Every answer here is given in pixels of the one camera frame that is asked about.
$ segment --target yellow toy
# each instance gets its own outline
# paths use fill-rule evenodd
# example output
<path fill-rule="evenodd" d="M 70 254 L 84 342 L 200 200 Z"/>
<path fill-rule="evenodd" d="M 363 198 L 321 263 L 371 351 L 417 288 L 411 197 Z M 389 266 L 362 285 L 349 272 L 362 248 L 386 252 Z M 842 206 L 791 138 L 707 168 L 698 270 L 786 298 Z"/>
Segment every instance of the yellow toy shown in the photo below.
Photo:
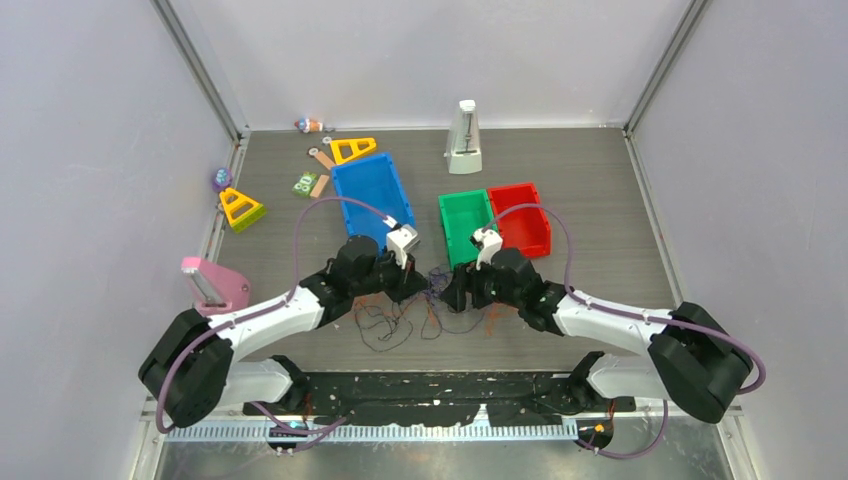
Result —
<path fill-rule="evenodd" d="M 227 188 L 218 196 L 224 207 L 224 214 L 234 232 L 239 233 L 265 215 L 265 205 L 239 192 L 235 188 Z"/>
<path fill-rule="evenodd" d="M 345 157 L 342 155 L 342 147 L 350 148 L 350 155 Z M 346 138 L 344 140 L 333 140 L 330 142 L 330 148 L 333 149 L 333 159 L 336 165 L 345 164 L 351 160 L 362 158 L 365 155 L 377 150 L 377 140 L 373 138 Z"/>

